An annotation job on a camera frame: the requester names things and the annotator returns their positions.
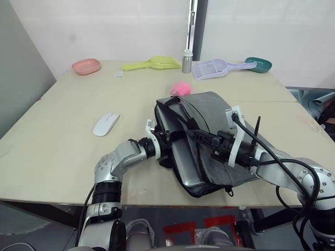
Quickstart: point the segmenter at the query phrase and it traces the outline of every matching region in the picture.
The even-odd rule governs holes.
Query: table leg
[[[238,221],[235,225],[236,234],[242,238],[243,247],[255,249],[255,244],[251,237],[248,221]]]
[[[253,230],[257,233],[270,229],[275,226],[280,226],[291,222],[296,215],[296,212],[290,209],[283,209],[277,213],[264,217],[261,209],[251,209],[254,222],[252,223]]]

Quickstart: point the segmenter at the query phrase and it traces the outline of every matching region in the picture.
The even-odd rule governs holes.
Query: gray wall
[[[0,0],[0,138],[54,83],[9,0]]]

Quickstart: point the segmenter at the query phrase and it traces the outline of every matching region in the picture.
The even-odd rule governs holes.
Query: wooden table
[[[335,173],[335,144],[271,73],[231,72],[195,81],[181,70],[142,69],[115,78],[128,62],[102,61],[102,69],[87,76],[68,70],[0,140],[0,199],[22,202],[82,204],[93,185],[94,167],[127,139],[144,137],[155,101],[167,97],[174,83],[191,83],[193,93],[214,91],[230,105],[240,105],[246,120],[276,148],[308,157]],[[92,133],[105,113],[121,114],[104,137]],[[127,205],[279,206],[275,187],[257,180],[196,199],[187,194],[171,170],[150,159],[125,174],[121,202]],[[294,192],[283,189],[290,205]]]

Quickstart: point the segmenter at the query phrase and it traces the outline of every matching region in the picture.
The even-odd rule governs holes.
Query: gray backpack
[[[212,150],[194,142],[188,130],[200,129],[212,134],[229,129],[225,110],[230,106],[216,93],[206,92],[157,100],[155,135],[163,142],[161,166],[172,168],[180,184],[193,197],[201,197],[225,188],[233,196],[232,187],[257,179],[240,165],[234,168],[211,157]],[[246,135],[244,141],[251,142]]]

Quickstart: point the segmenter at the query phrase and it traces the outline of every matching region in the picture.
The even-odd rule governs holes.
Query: silver bottle
[[[182,72],[190,73],[192,68],[192,50],[186,49],[183,56]]]

